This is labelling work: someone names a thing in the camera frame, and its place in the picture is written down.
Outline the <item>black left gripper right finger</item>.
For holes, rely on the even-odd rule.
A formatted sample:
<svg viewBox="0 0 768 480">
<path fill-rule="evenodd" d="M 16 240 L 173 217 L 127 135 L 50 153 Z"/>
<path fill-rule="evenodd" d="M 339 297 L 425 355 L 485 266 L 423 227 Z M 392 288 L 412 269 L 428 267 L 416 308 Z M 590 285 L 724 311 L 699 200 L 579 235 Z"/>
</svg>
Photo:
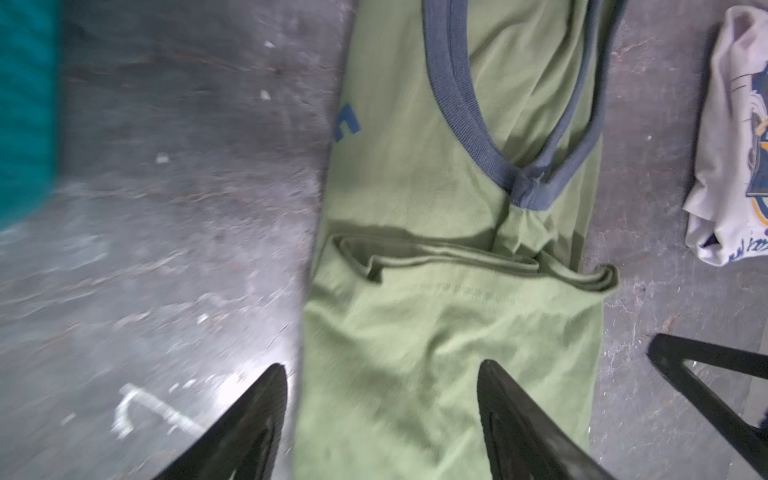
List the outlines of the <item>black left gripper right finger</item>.
<svg viewBox="0 0 768 480">
<path fill-rule="evenodd" d="M 493 360 L 485 360 L 480 365 L 477 398 L 494 479 L 608 480 L 612 477 Z"/>
</svg>

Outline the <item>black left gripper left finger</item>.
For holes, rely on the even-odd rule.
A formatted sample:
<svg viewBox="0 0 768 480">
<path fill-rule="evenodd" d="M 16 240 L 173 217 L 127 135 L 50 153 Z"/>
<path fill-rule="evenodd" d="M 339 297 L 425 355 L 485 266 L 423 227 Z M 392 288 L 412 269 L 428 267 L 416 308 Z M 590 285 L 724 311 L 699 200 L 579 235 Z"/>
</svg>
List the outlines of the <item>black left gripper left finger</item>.
<svg viewBox="0 0 768 480">
<path fill-rule="evenodd" d="M 159 479 L 269 480 L 287 411 L 282 364 L 270 365 Z"/>
</svg>

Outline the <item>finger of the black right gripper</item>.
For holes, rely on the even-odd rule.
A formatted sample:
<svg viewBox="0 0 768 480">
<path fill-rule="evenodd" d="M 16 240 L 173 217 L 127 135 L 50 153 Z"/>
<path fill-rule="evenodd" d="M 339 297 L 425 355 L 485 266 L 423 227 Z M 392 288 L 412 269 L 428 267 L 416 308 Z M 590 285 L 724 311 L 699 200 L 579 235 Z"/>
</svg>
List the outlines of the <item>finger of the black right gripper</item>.
<svg viewBox="0 0 768 480">
<path fill-rule="evenodd" d="M 767 475 L 767 418 L 745 422 L 693 371 L 688 360 L 765 380 L 767 356 L 727 346 L 659 333 L 647 351 L 653 366 L 682 394 L 741 457 L 762 477 Z"/>
</svg>

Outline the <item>white navy-trimmed tank top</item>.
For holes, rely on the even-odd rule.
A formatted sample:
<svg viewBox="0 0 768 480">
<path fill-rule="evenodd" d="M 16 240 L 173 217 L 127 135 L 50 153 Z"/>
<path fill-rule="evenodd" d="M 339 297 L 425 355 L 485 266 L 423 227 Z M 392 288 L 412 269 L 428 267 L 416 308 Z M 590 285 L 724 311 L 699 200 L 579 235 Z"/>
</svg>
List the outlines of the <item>white navy-trimmed tank top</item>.
<svg viewBox="0 0 768 480">
<path fill-rule="evenodd" d="M 709 68 L 685 243 L 722 267 L 767 253 L 766 9 L 726 11 Z"/>
</svg>

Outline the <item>olive green tank top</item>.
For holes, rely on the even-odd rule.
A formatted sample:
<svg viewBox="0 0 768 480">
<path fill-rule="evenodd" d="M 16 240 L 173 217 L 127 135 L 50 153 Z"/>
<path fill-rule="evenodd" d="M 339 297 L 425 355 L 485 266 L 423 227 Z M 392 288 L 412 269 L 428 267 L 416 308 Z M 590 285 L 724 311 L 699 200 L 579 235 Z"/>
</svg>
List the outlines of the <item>olive green tank top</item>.
<svg viewBox="0 0 768 480">
<path fill-rule="evenodd" d="M 589 445 L 580 269 L 621 1 L 361 1 L 302 316 L 297 479 L 488 479 L 498 362 Z"/>
</svg>

